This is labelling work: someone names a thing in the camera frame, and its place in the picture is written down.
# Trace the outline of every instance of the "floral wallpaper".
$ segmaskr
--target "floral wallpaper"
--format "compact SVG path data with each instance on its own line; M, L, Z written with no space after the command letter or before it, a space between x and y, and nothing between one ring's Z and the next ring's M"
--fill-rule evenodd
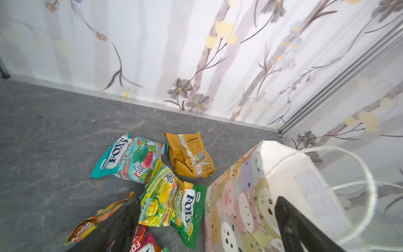
M379 22L402 3L382 1L373 14ZM376 214L363 238L377 246L403 246L403 37L284 135L297 150L339 146L361 157L378 186ZM353 160L337 152L309 152L330 186L363 180ZM335 191L353 223L367 206L365 185Z
M402 0L0 0L0 57L11 75L277 129L403 20L402 8Z

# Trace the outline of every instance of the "teal candy bag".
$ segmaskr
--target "teal candy bag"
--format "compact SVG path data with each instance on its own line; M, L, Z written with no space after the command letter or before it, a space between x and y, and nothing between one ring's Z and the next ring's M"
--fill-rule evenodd
M164 160L168 143L160 144L129 133L119 138L98 161L91 177L115 175L146 184L158 159Z

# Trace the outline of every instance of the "white rope handle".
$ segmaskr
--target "white rope handle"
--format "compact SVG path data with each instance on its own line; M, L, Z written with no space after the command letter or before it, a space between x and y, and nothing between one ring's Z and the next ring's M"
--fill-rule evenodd
M342 149L342 148L336 147L336 146L321 146L321 147L306 148L306 149L302 149L302 150L297 150L296 152L293 152L293 153L285 156L273 167L273 169L271 169L269 171L269 173L267 175L268 176L271 175L274 171L279 169L280 164L282 164L285 160L287 160L288 158L290 158L294 155L298 155L298 154L302 154L302 153L306 153L306 152L312 152L312 151L319 151L319 150L337 150L337 151L341 151L341 152L344 152L344 153L352 156L355 159L355 161L358 163L358 165L361 166L362 171L364 172L364 177L366 179L365 182L367 184L367 191L368 191L367 210L365 212L364 217L349 232L344 234L341 238L339 238L336 241L339 244L343 244L343 243L346 243L346 242L350 241L351 239L359 236L365 230L365 228L371 223L371 220L374 217L374 213L375 213L376 201L378 199L378 191L376 189L374 177L373 177L371 171L369 170L368 166L365 164L365 162L359 156L357 156L356 154L354 154L348 150L345 150L345 149Z
M366 183L367 183L367 181L365 181L365 180L359 180L359 181L355 181L355 182L350 182L350 183L346 183L346 184L342 184L342 185L333 186L332 189L337 190L340 188L345 188L345 187L349 187L349 186L353 186L353 185L361 185L361 184L366 184ZM396 188L403 189L403 186L400 186L400 185L397 185L394 183L381 182L381 181L375 181L375 183L381 184L381 185L390 185L390 186L393 186ZM383 245L368 245L368 248L370 250L403 251L403 247L393 247L393 246L383 246Z

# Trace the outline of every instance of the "plastic bag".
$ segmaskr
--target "plastic bag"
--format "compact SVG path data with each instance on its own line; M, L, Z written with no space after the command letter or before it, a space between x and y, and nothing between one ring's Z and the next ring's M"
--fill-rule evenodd
M210 155L204 149L200 132L197 134L164 133L169 142L169 159L182 176L207 177L215 171Z
M161 249L149 231L148 227L137 225L130 252L169 252L167 248Z
M134 192L130 193L130 196L118 202L113 203L105 209L99 210L96 215L88 219L83 220L74 230L71 232L69 237L63 243L63 246L67 244L72 244L73 242L79 242L84 239L89 233L91 233L101 222L106 220L110 215L112 215L116 210L119 209L126 201L133 197Z
M143 137L124 134L104 153L91 177L115 175L121 179L145 184L158 159L163 160L168 143L160 144Z
M139 224L173 225L188 248L195 249L207 187L180 181L161 160L155 164L141 200Z

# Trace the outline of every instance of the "gray stone surface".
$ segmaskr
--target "gray stone surface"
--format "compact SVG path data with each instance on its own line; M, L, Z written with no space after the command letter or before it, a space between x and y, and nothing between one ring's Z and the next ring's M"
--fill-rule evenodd
M127 131L158 142L167 142L164 132L200 131L216 172L181 179L204 185L261 140L281 141L271 131L16 81L0 80L0 96L1 251L65 251L62 243L81 220L131 191L140 196L141 184L90 178L104 151ZM188 250L172 227L152 233L161 247ZM203 233L201 225L197 251L204 251Z

